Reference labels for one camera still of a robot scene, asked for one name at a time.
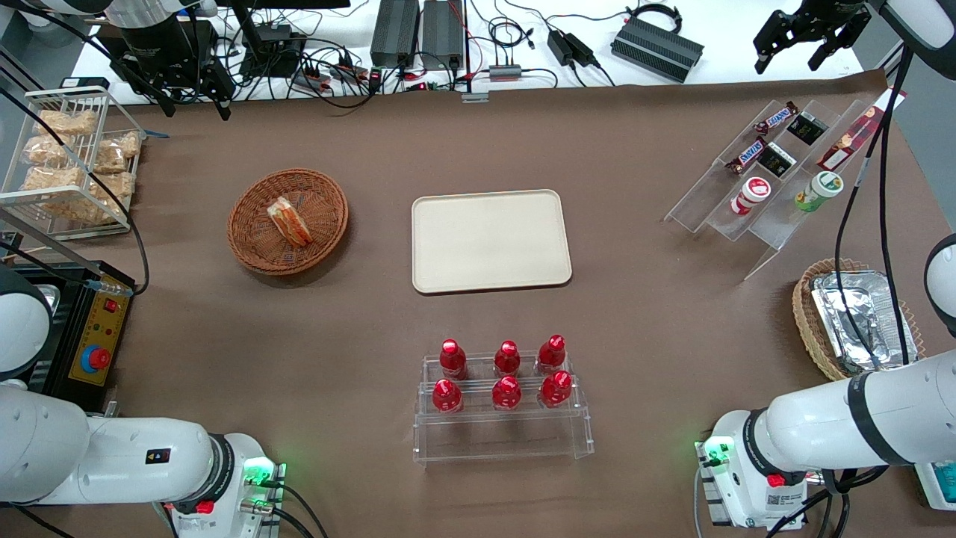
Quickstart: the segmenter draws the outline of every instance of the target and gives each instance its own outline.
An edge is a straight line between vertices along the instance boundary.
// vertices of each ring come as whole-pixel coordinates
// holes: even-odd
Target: black power adapter
[[[568,45],[564,35],[561,35],[558,30],[548,32],[548,48],[551,49],[551,53],[557,58],[557,63],[561,66],[569,65],[574,60],[571,46]]]
[[[596,65],[600,67],[598,59],[595,58],[594,51],[590,47],[584,44],[583,41],[577,38],[574,34],[564,34],[564,42],[568,44],[568,47],[571,49],[571,56],[581,67],[587,67],[589,65]]]

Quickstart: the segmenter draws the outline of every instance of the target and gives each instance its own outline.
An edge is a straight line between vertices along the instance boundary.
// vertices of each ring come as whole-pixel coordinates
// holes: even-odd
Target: green led light
[[[243,478],[246,479],[246,482],[259,485],[262,481],[271,479],[274,470],[275,465],[268,458],[252,458],[246,460],[246,464],[243,466]]]

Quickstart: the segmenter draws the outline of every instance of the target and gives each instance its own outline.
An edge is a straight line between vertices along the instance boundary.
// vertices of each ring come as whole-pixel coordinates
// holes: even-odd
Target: red wire
[[[485,53],[482,51],[481,45],[478,44],[478,40],[474,38],[474,35],[471,35],[471,31],[469,31],[468,26],[465,25],[465,20],[462,19],[462,15],[458,13],[458,8],[455,7],[455,4],[452,2],[448,2],[448,6],[451,8],[452,11],[455,12],[455,17],[458,18],[459,24],[461,24],[462,28],[465,29],[465,34],[468,36],[468,39],[473,40],[475,42],[475,45],[478,47],[478,58],[479,58],[478,69],[475,69],[473,72],[468,73],[467,75],[464,76],[465,80],[471,80],[472,77],[474,77],[475,75],[481,72],[481,68],[485,64]]]

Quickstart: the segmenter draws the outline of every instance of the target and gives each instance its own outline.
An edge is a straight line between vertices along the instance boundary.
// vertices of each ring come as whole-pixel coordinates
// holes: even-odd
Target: foil container
[[[853,271],[841,273],[840,279],[849,310],[840,299],[836,273],[824,273],[810,280],[816,312],[830,339],[837,365],[850,375],[902,366],[902,345],[886,276],[877,271]],[[916,361],[919,357],[909,324],[902,312],[899,315],[903,318],[910,360]],[[851,317],[862,341],[850,325]]]

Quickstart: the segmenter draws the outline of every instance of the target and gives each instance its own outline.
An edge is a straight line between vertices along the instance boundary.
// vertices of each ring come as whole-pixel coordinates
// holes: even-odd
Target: beige tray
[[[422,293],[559,285],[570,279],[557,192],[425,196],[412,204],[412,284]]]

